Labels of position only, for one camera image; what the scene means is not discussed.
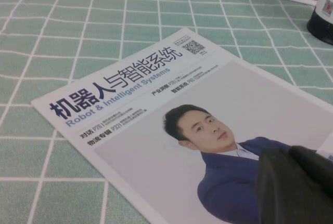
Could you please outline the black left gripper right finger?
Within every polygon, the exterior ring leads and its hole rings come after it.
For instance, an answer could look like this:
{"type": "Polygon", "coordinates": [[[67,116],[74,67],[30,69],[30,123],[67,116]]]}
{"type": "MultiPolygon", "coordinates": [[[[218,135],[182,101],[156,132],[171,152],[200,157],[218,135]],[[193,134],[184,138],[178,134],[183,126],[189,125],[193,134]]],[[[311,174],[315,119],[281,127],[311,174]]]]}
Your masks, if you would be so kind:
{"type": "Polygon", "coordinates": [[[321,187],[321,191],[332,200],[332,152],[292,146],[289,154],[312,181],[321,187]]]}

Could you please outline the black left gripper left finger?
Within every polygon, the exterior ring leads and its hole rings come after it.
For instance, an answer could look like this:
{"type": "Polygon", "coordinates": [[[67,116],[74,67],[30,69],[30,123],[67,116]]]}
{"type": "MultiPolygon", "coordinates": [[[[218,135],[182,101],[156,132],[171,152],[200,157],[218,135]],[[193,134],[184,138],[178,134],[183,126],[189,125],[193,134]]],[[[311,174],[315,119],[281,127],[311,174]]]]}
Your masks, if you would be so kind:
{"type": "Polygon", "coordinates": [[[332,200],[289,150],[261,152],[256,196],[260,223],[332,223],[332,200]]]}

